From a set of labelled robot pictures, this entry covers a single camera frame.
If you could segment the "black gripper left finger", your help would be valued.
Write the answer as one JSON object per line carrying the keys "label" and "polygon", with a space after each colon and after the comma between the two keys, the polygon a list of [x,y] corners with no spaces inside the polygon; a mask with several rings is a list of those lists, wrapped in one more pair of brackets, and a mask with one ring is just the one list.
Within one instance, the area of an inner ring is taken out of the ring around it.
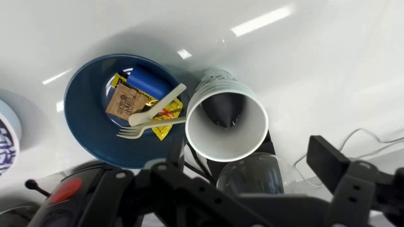
{"label": "black gripper left finger", "polygon": [[185,139],[183,137],[175,137],[173,141],[170,144],[170,152],[167,160],[177,166],[180,170],[185,168]]}

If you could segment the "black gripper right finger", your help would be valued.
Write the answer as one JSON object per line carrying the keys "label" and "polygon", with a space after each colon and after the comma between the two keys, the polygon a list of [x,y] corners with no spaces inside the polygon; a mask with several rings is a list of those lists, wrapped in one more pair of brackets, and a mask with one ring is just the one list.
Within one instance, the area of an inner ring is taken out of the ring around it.
{"label": "black gripper right finger", "polygon": [[349,191],[344,176],[351,161],[324,136],[310,137],[307,164],[334,195]]}

